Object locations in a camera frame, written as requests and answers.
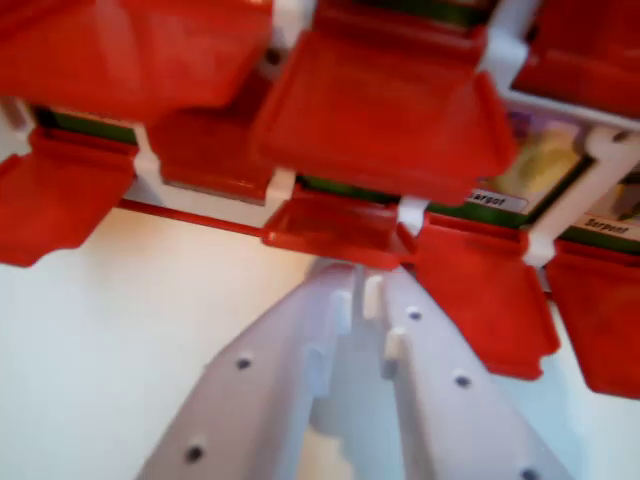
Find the plastic mechanism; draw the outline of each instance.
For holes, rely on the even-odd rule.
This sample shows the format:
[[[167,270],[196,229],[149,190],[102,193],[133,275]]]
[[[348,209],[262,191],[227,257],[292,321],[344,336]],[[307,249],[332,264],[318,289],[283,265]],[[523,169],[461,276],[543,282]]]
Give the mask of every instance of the plastic mechanism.
[[[547,266],[589,387],[640,399],[640,257],[558,242]]]
[[[524,232],[429,214],[415,268],[489,370],[534,380],[560,341],[525,248]]]
[[[76,248],[133,182],[136,148],[36,129],[32,152],[0,164],[0,262],[27,267]]]
[[[380,306],[366,320],[365,290]],[[570,478],[403,268],[365,280],[338,264],[213,359],[138,478],[295,479],[313,398],[327,394],[338,337],[357,321],[379,329],[384,348],[371,361],[394,384],[407,479]]]
[[[255,125],[262,161],[385,193],[462,203],[515,145],[484,39],[428,20],[320,1]]]

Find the red plastic piece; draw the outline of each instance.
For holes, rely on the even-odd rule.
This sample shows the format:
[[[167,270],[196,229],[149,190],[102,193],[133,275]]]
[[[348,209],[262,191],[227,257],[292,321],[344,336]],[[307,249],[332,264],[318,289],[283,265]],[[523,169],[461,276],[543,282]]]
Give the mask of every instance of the red plastic piece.
[[[79,247],[131,185],[137,151],[42,129],[30,143],[0,164],[0,262],[21,267]]]
[[[640,117],[640,2],[547,1],[518,90]]]
[[[535,380],[560,342],[517,230],[427,214],[416,277],[494,373]]]
[[[189,109],[147,129],[165,181],[264,204],[273,168],[249,157],[249,130],[271,82],[249,77],[224,110]]]
[[[296,189],[262,230],[266,245],[391,270],[415,250],[397,207]]]
[[[640,398],[640,257],[556,242],[547,278],[585,381]]]
[[[515,148],[484,37],[320,2],[258,116],[254,153],[303,174],[463,203]]]
[[[49,3],[29,6],[38,13]],[[243,0],[130,0],[26,17],[19,29],[0,31],[0,92],[144,122],[222,107],[269,44],[270,9]]]
[[[118,208],[122,208],[124,210],[131,210],[132,212],[170,218],[171,220],[177,220],[179,222],[194,223],[196,225],[202,225],[204,227],[217,228],[219,230],[241,233],[243,235],[251,235],[253,237],[259,237],[262,233],[261,229],[252,227],[250,225],[227,222],[226,220],[220,220],[218,218],[205,217],[204,215],[196,215],[195,213],[187,213],[180,210],[173,210],[171,208],[150,205],[148,203],[136,202],[133,200],[128,200],[126,198],[120,200],[117,206]]]

